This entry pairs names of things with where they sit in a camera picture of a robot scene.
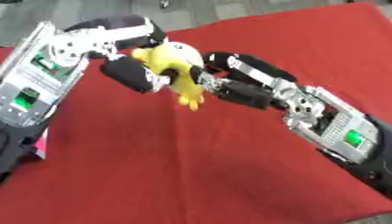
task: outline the robot forearm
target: robot forearm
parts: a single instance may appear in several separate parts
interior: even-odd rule
[[[155,46],[165,38],[152,21],[139,16],[95,19],[65,31],[40,23],[0,66],[0,183],[22,156],[34,152],[35,142],[91,59],[135,62],[118,51]]]
[[[279,74],[282,70],[262,72],[250,64],[239,55],[227,57],[227,70],[252,81],[216,78],[197,67],[192,69],[192,78],[222,100],[258,109],[269,105],[282,109],[289,130],[357,179],[392,198],[392,126],[361,113],[322,87],[298,86],[295,80],[284,77],[287,74]]]

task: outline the gray floor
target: gray floor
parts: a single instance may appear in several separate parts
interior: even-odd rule
[[[344,0],[171,0],[168,9],[160,10],[158,0],[24,0],[16,4],[0,4],[0,46],[12,46],[42,20],[51,20],[59,27],[68,27],[90,18],[145,15],[166,31],[192,28],[225,18],[266,14],[328,4]],[[392,18],[392,4],[368,0],[380,5]],[[392,223],[392,215],[376,216],[350,224]]]

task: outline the red tablecloth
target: red tablecloth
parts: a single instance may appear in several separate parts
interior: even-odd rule
[[[201,51],[254,54],[392,122],[392,25],[369,4],[232,19],[171,37]],[[20,166],[2,187],[0,223],[339,223],[392,208],[273,109],[208,96],[193,113],[168,91],[122,87],[99,63],[52,121],[48,159]]]

